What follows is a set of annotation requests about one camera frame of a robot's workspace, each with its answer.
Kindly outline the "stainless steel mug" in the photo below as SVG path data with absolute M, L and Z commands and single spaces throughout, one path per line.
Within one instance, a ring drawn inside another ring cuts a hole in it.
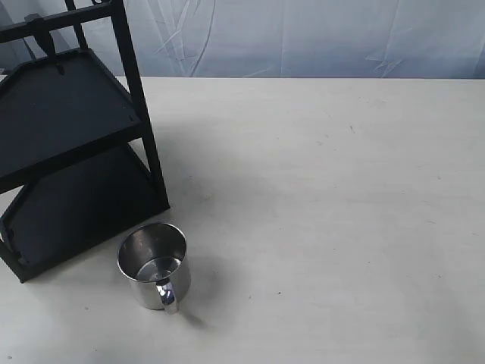
M 178 227 L 161 222 L 139 227 L 120 245 L 117 266 L 141 306 L 170 315 L 179 311 L 191 274 L 186 237 Z

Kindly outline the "blue backdrop cloth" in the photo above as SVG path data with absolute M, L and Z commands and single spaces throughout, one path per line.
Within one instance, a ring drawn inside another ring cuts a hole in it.
M 482 1 L 127 1 L 144 77 L 484 76 Z

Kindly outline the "black tiered shelf rack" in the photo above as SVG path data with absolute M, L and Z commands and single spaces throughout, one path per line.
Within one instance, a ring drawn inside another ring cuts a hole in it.
M 124 3 L 3 27 L 43 58 L 1 82 L 1 258 L 19 281 L 169 209 Z

